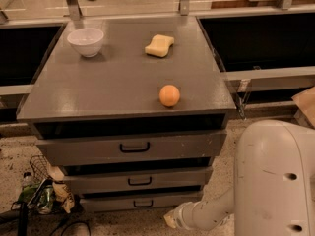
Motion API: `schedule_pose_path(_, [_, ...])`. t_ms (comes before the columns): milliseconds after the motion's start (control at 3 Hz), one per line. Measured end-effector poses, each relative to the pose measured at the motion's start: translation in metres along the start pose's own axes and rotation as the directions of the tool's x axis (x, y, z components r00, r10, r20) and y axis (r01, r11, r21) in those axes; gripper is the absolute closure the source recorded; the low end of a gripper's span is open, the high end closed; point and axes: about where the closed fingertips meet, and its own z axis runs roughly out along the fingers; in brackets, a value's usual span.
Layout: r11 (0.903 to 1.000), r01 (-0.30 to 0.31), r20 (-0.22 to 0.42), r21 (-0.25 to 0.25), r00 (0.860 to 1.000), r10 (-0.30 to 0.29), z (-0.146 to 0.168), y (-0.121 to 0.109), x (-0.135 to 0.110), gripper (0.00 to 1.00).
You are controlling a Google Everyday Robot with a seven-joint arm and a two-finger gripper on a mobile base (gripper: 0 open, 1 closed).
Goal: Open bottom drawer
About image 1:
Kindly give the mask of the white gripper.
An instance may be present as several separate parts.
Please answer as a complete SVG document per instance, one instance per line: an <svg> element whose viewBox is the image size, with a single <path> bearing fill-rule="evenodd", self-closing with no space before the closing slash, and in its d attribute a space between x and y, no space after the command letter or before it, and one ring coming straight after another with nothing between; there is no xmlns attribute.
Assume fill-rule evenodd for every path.
<svg viewBox="0 0 315 236"><path fill-rule="evenodd" d="M194 203L188 202L181 204L174 211L169 211L163 218L165 223L172 229L195 229L193 222Z"/></svg>

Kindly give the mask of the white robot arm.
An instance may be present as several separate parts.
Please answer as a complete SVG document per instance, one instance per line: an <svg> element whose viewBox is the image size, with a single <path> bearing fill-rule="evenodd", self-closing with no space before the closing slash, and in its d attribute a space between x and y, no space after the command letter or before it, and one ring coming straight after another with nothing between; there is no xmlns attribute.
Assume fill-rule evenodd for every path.
<svg viewBox="0 0 315 236"><path fill-rule="evenodd" d="M171 228L212 230L234 217L235 236L315 236L315 130L278 120L249 125L237 143L234 183L213 201L183 203Z"/></svg>

